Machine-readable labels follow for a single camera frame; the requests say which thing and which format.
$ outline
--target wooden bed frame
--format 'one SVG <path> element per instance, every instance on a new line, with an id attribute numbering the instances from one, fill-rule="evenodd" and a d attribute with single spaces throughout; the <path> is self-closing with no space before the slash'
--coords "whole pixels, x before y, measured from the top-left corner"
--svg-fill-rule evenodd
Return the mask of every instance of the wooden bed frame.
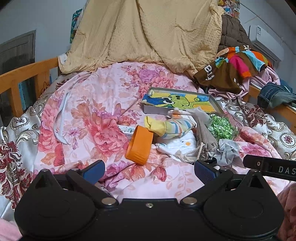
<path id="1" fill-rule="evenodd" d="M 18 69 L 0 75 L 0 93 L 9 91 L 9 100 L 13 116 L 20 117 L 23 114 L 22 103 L 18 84 L 24 80 L 34 77 L 36 98 L 38 99 L 44 90 L 49 86 L 49 71 L 59 66 L 58 58 L 51 58 L 37 63 L 29 64 Z M 256 98 L 260 90 L 250 85 L 249 93 L 244 97 L 249 102 L 250 97 Z M 291 123 L 291 131 L 296 134 L 296 111 L 286 105 L 280 105 L 268 113 L 278 112 Z"/>

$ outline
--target green cartoon character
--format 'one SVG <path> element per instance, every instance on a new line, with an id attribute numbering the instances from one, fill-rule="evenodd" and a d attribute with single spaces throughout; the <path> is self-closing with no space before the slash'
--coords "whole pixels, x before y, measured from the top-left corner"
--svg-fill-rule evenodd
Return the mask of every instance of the green cartoon character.
<path id="1" fill-rule="evenodd" d="M 178 107 L 181 110 L 192 109 L 195 104 L 200 104 L 199 98 L 194 98 L 194 102 L 189 102 L 185 97 L 180 95 L 169 95 L 168 97 L 162 97 L 163 103 L 167 104 L 163 107 L 175 108 Z"/>

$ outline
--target brown puffer jacket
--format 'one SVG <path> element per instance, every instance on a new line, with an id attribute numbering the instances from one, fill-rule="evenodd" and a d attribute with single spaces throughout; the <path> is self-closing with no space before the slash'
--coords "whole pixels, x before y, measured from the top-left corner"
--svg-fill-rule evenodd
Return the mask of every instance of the brown puffer jacket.
<path id="1" fill-rule="evenodd" d="M 246 34 L 246 31 L 240 24 L 240 21 L 230 15 L 222 15 L 222 36 L 218 47 L 218 52 L 227 47 L 236 47 L 242 45 L 253 45 Z"/>

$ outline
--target denim fabric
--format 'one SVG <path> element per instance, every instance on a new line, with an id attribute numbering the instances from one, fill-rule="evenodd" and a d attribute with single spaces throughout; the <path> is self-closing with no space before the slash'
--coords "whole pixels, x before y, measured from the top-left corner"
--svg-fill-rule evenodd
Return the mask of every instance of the denim fabric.
<path id="1" fill-rule="evenodd" d="M 257 101 L 262 108 L 275 108 L 282 103 L 292 103 L 292 106 L 296 106 L 296 94 L 290 93 L 283 85 L 267 83 L 261 89 Z"/>
<path id="2" fill-rule="evenodd" d="M 290 85 L 288 85 L 288 83 L 282 79 L 279 79 L 281 82 L 281 85 L 285 86 L 291 93 L 293 93 L 293 89 Z"/>
<path id="3" fill-rule="evenodd" d="M 269 107 L 275 108 L 283 103 L 296 107 L 296 94 L 280 91 L 272 97 Z"/>

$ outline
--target green beads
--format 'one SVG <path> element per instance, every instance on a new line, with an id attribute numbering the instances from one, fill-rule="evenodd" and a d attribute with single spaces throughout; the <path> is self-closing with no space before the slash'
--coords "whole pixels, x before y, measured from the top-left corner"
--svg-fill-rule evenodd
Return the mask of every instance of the green beads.
<path id="1" fill-rule="evenodd" d="M 232 140 L 232 138 L 238 134 L 237 128 L 233 127 L 227 118 L 220 117 L 215 114 L 211 114 L 210 117 L 212 123 L 208 127 L 208 130 L 217 141 L 219 141 L 219 139 Z"/>

